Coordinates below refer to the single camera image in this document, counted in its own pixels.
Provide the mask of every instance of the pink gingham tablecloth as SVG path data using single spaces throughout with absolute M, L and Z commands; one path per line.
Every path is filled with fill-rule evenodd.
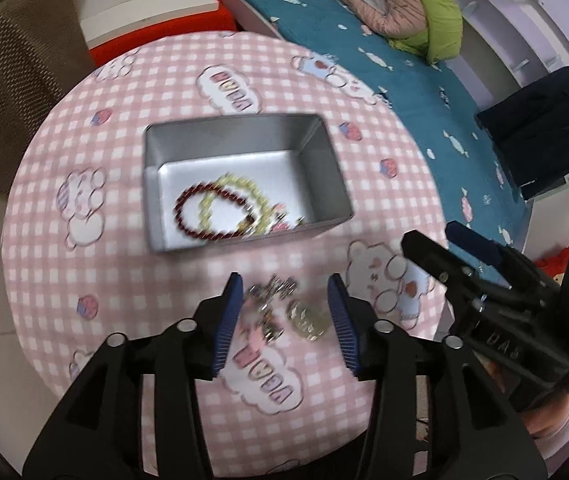
M 237 244 L 215 259 L 151 254 L 141 203 L 146 126 L 238 112 L 321 114 L 354 219 L 312 240 Z M 272 273 L 293 276 L 300 282 L 295 297 L 318 306 L 326 305 L 328 276 L 340 272 L 350 293 L 369 300 L 381 317 L 397 321 L 404 314 L 404 324 L 415 325 L 412 334 L 431 338 L 443 290 L 399 255 L 411 229 L 445 243 L 429 168 L 385 102 L 301 46 L 247 32 L 205 32 L 120 56 L 52 110 L 12 187 L 2 258 L 24 354 L 62 396 L 108 334 L 160 333 L 220 294 L 232 271 L 247 286 Z M 316 342 L 303 340 L 289 329 L 285 307 L 276 304 L 285 333 L 275 344 L 251 355 L 236 330 L 222 376 L 197 385 L 216 476 L 310 462 L 367 428 L 373 385 L 358 383 L 345 368 L 333 330 Z M 420 317 L 412 320 L 412 312 Z M 152 381 L 146 384 L 151 390 Z M 143 402 L 143 451 L 153 472 L 150 397 Z

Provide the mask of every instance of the brown cloth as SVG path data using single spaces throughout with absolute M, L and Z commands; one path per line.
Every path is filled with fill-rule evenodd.
M 94 69 L 73 0 L 0 0 L 0 194 L 49 111 Z

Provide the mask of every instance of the bed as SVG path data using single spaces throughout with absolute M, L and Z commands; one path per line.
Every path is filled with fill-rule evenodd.
M 223 1 L 245 28 L 329 56 L 378 91 L 428 162 L 445 219 L 502 243 L 514 242 L 525 203 L 475 123 L 474 99 L 445 63 L 430 66 L 392 49 L 338 0 Z

